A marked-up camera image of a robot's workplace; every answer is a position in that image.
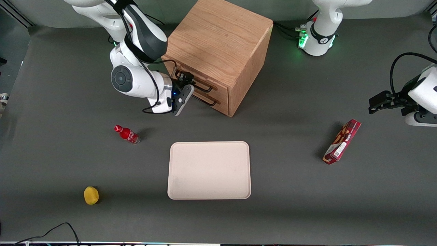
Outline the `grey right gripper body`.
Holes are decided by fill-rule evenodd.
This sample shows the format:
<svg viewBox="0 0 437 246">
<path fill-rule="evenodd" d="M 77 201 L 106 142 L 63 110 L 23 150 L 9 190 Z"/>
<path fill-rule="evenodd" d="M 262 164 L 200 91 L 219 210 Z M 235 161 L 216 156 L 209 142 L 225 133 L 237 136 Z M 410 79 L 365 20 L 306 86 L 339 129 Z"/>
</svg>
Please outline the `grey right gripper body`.
<svg viewBox="0 0 437 246">
<path fill-rule="evenodd" d="M 172 114 L 178 116 L 186 106 L 188 100 L 195 91 L 195 87 L 191 84 L 180 87 L 176 84 L 172 89 Z"/>
</svg>

